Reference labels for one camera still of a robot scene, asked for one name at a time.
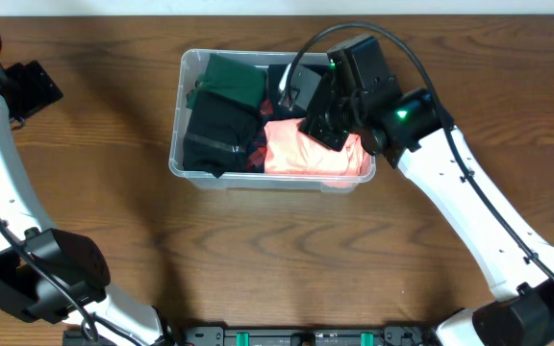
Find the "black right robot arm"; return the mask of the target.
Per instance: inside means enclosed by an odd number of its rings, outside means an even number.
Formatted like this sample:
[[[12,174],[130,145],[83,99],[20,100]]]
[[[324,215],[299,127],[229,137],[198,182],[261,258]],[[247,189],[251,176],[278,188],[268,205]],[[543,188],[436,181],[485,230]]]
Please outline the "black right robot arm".
[[[493,300],[438,324],[440,345],[545,345],[554,341],[554,246],[491,181],[431,86],[403,92],[373,29],[328,53],[302,125],[339,150],[350,134],[384,157],[437,207],[473,255]]]

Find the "black garment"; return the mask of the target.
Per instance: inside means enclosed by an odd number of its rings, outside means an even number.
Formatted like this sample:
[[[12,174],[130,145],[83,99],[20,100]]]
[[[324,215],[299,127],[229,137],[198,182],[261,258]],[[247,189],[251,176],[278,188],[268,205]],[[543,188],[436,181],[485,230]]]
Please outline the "black garment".
[[[247,148],[260,127],[259,116],[207,91],[196,96],[183,143],[183,167],[216,178],[245,172]]]

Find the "dark green garment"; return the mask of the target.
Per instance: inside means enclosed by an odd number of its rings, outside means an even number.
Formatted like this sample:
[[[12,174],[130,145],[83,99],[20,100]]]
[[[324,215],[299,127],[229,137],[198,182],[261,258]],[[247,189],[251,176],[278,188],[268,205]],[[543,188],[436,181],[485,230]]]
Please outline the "dark green garment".
[[[200,91],[207,91],[256,110],[264,100],[266,74],[263,70],[218,54],[210,54],[205,71],[198,76],[187,97],[187,107],[193,108]]]

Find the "red navy plaid shirt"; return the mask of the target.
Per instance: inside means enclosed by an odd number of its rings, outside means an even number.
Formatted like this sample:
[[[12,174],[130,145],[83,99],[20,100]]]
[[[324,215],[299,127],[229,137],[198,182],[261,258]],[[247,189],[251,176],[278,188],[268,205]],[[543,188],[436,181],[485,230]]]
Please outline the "red navy plaid shirt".
[[[247,149],[246,171],[249,173],[264,173],[264,162],[267,153],[264,127],[269,121],[276,119],[275,115],[273,103],[269,99],[265,99],[260,106],[260,127]]]

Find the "navy garment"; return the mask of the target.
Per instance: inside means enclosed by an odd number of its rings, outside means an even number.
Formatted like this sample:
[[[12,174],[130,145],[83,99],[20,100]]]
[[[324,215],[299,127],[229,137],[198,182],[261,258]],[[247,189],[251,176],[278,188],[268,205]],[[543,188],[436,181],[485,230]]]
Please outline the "navy garment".
[[[305,118],[307,112],[298,106],[291,111],[279,105],[281,93],[279,84],[286,75],[287,64],[271,64],[267,69],[266,99],[263,103],[265,121]]]

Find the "salmon pink garment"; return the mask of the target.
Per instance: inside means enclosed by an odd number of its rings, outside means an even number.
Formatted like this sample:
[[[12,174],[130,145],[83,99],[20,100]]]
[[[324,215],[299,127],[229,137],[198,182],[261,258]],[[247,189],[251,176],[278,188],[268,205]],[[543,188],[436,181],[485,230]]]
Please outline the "salmon pink garment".
[[[340,177],[326,185],[346,188],[352,184],[344,182],[343,177],[360,177],[368,170],[370,155],[358,135],[349,135],[343,148],[334,151],[301,133],[301,122],[288,119],[266,123],[266,174]]]

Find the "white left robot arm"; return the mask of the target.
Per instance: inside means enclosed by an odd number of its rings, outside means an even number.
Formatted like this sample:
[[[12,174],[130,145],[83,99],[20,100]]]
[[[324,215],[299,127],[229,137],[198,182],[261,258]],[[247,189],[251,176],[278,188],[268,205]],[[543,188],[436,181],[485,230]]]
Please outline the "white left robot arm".
[[[0,310],[74,326],[65,345],[175,345],[154,307],[112,283],[95,242],[60,230],[33,190],[13,132],[62,97],[38,62],[0,62]]]

